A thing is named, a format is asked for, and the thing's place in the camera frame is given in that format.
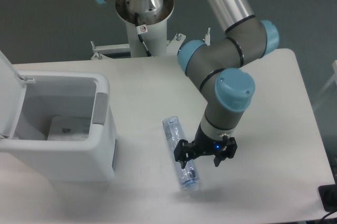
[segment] metal bracket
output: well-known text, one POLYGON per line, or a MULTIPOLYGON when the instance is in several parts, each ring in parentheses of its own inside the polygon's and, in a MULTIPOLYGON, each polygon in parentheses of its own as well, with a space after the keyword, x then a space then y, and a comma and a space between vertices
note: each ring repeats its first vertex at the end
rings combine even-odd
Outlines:
POLYGON ((211 28, 210 27, 207 29, 204 42, 207 46, 211 45, 211 28))
POLYGON ((166 55, 177 56, 180 50, 180 47, 183 44, 185 39, 186 39, 186 35, 182 33, 177 33, 166 48, 166 55))
POLYGON ((17 78, 19 78, 20 80, 24 81, 26 84, 27 83, 36 83, 35 79, 34 78, 27 78, 25 76, 21 76, 21 75, 16 75, 17 78))
MULTIPOLYGON (((186 35, 177 33, 171 41, 167 41, 166 55, 177 55, 185 39, 186 35)), ((94 42, 91 41, 91 47, 94 52, 91 60, 111 59, 104 54, 119 54, 130 52, 129 44, 95 46, 94 42)))

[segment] black cord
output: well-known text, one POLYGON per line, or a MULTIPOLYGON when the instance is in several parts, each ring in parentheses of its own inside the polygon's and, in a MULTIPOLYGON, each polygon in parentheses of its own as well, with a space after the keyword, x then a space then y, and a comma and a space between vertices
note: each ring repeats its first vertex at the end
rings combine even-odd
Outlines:
MULTIPOLYGON (((136 27, 139 26, 138 17, 139 17, 139 14, 135 13, 135 26, 136 27)), ((139 41, 143 44, 143 47, 144 47, 145 52, 147 54, 147 57, 152 57, 152 54, 149 52, 147 46, 145 45, 145 42, 144 42, 143 37, 142 37, 142 34, 138 34, 138 38, 139 38, 139 41)))
POLYGON ((330 216, 331 214, 337 212, 337 210, 329 212, 327 215, 324 215, 323 218, 320 220, 320 222, 318 222, 318 224, 323 224, 324 220, 326 219, 326 217, 330 216))

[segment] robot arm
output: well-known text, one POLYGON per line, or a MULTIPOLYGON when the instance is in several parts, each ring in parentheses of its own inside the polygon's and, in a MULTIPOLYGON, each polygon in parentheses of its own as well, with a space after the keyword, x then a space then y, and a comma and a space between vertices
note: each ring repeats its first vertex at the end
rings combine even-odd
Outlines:
MULTIPOLYGON (((226 38, 210 46, 190 41, 178 54, 182 70, 208 102, 194 141, 181 140, 174 150, 182 168, 202 155, 215 155, 215 166, 234 157, 237 145, 231 135, 255 91, 253 79, 239 68, 262 58, 279 44, 276 27, 269 21, 260 22, 247 0, 208 1, 226 38)), ((160 11, 163 5, 160 0, 128 2, 128 11, 138 12, 147 21, 149 14, 156 16, 154 11, 160 11), (147 4, 157 7, 148 12, 147 4)))

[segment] plastic bottle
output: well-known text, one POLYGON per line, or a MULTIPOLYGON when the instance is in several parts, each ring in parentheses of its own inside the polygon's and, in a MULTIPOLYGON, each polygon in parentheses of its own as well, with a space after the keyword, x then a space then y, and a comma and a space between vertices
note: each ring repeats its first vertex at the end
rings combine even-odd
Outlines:
POLYGON ((194 161, 188 161, 185 169, 182 169, 180 163, 174 160, 173 151, 175 147, 180 139, 186 139, 178 117, 172 116, 163 120, 163 128, 181 187, 186 189, 188 192, 198 190, 197 180, 199 179, 199 176, 195 168, 194 161))

